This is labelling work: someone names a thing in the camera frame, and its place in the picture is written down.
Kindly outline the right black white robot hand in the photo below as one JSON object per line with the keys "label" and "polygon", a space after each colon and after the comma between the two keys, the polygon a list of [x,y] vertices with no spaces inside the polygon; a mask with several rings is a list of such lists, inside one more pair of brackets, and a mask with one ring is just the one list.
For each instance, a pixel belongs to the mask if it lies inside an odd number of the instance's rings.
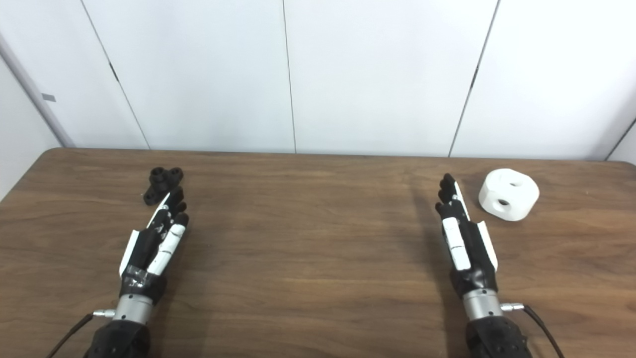
{"label": "right black white robot hand", "polygon": [[461,298],[474,290],[497,292],[497,259],[485,222],[471,220],[461,188],[450,173],[440,180],[438,197],[435,209],[451,258],[450,279],[455,294]]}

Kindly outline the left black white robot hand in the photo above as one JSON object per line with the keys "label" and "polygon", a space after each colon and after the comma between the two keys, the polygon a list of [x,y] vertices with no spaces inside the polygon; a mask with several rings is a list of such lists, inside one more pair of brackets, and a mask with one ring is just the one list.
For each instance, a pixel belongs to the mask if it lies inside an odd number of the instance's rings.
{"label": "left black white robot hand", "polygon": [[130,234],[119,274],[120,295],[143,295],[157,304],[165,294],[166,268],[189,223],[181,186],[171,190],[157,206],[148,225]]}

